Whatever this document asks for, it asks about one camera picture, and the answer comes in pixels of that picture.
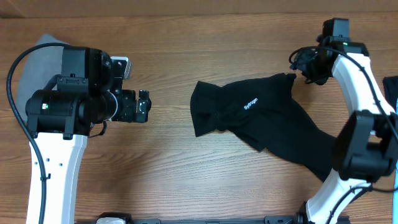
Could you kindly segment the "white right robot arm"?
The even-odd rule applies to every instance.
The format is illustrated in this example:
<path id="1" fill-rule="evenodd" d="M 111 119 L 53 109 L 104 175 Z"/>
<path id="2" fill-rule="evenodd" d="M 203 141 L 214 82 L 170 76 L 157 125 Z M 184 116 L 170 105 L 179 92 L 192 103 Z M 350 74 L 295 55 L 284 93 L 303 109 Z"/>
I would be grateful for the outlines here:
<path id="1" fill-rule="evenodd" d="M 292 223 L 349 223 L 342 211 L 396 168 L 397 114 L 377 85 L 365 44 L 350 39 L 349 20 L 325 21 L 317 41 L 295 50 L 290 67 L 300 70 L 307 84 L 337 80 L 349 119 L 333 146 L 330 174 Z"/>

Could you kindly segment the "black t-shirt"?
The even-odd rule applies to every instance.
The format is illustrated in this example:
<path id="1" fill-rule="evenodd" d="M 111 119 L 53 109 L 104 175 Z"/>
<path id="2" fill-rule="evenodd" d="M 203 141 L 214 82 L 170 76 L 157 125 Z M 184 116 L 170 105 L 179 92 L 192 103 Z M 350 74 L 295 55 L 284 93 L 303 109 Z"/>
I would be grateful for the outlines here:
<path id="1" fill-rule="evenodd" d="M 292 98 L 295 78 L 278 73 L 225 86 L 198 82 L 190 99 L 195 135 L 231 131 L 254 149 L 301 164 L 325 181 L 335 137 L 319 129 Z"/>

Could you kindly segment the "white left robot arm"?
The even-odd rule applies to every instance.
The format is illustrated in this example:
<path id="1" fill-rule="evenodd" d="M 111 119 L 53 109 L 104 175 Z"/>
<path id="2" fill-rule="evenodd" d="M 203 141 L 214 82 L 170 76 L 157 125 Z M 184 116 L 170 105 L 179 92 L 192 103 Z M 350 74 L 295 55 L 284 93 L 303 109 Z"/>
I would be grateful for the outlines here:
<path id="1" fill-rule="evenodd" d="M 124 90 L 132 63 L 88 47 L 63 48 L 61 72 L 27 100 L 32 158 L 27 223 L 73 223 L 78 174 L 90 131 L 108 121 L 145 123 L 147 90 Z"/>

